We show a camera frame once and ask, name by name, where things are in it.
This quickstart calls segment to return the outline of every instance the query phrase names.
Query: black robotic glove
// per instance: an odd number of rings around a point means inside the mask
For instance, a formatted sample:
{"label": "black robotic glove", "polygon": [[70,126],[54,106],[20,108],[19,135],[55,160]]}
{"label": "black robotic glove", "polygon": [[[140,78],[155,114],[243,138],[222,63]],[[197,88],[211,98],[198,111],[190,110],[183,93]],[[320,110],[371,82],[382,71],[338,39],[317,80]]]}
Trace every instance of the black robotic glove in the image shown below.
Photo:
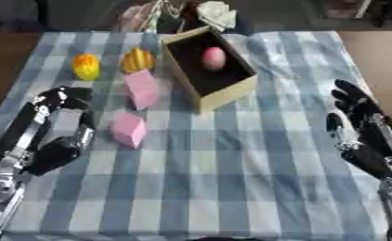
{"label": "black robotic glove", "polygon": [[[384,159],[392,156],[392,150],[378,126],[370,120],[374,114],[381,114],[391,129],[392,120],[357,86],[344,80],[336,80],[335,86],[336,89],[332,91],[336,98],[335,106],[347,116],[358,134],[356,144],[340,145],[342,157],[376,178],[390,176],[392,170]],[[327,131],[335,137],[338,129],[344,129],[342,119],[335,113],[329,114]]]}

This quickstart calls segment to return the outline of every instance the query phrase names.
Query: cardboard box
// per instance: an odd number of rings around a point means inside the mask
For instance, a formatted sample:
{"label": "cardboard box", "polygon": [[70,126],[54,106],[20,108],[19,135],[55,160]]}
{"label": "cardboard box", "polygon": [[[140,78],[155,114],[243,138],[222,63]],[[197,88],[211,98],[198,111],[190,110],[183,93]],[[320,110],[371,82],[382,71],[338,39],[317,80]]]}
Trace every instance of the cardboard box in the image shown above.
{"label": "cardboard box", "polygon": [[[162,41],[164,60],[182,84],[197,113],[213,110],[253,91],[257,75],[221,33],[205,26],[169,36]],[[204,68],[203,51],[219,46],[227,56],[224,68]]]}

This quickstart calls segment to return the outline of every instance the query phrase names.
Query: pink cube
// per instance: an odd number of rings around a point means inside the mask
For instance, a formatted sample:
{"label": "pink cube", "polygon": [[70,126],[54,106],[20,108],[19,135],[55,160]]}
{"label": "pink cube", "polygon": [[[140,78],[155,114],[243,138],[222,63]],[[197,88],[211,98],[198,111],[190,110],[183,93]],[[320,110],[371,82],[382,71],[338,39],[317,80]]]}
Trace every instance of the pink cube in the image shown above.
{"label": "pink cube", "polygon": [[111,132],[118,141],[136,149],[146,135],[145,121],[135,115],[122,113],[112,122]]}
{"label": "pink cube", "polygon": [[158,99],[158,87],[148,70],[124,76],[124,82],[137,110],[154,104]]}

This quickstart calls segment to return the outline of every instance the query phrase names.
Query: robotic hand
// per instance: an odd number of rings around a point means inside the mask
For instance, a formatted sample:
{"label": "robotic hand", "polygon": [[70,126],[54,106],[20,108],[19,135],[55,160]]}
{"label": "robotic hand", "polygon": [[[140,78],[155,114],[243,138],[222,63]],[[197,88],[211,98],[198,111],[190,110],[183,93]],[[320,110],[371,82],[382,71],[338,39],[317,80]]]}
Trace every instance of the robotic hand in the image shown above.
{"label": "robotic hand", "polygon": [[[0,139],[0,236],[20,205],[30,174],[41,176],[67,165],[87,149],[94,134],[89,88],[53,88],[26,103]],[[60,108],[79,109],[75,133],[40,145]]]}
{"label": "robotic hand", "polygon": [[347,140],[344,121],[336,113],[328,115],[327,131],[343,159],[381,180],[378,193],[388,220],[387,239],[392,240],[392,120],[353,84],[336,80],[335,86],[335,106],[347,117],[357,139]]}

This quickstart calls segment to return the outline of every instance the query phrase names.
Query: gingham tablecloth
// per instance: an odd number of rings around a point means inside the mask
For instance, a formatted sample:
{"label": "gingham tablecloth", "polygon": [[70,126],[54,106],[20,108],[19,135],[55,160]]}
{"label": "gingham tablecloth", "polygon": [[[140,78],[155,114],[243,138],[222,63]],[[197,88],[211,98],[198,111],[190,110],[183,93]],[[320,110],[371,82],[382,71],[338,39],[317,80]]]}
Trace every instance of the gingham tablecloth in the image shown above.
{"label": "gingham tablecloth", "polygon": [[[0,135],[26,100],[55,86],[93,88],[96,137],[70,165],[34,178],[8,227],[13,240],[374,240],[386,230],[378,183],[346,164],[325,132],[335,79],[364,81],[335,32],[226,36],[258,72],[256,91],[197,116],[162,60],[160,37],[47,33],[0,106]],[[137,45],[157,53],[160,100],[136,112],[119,62]],[[101,59],[101,77],[78,81],[71,60]],[[136,151],[108,126],[128,111],[146,119]],[[78,113],[61,112],[54,136]]]}

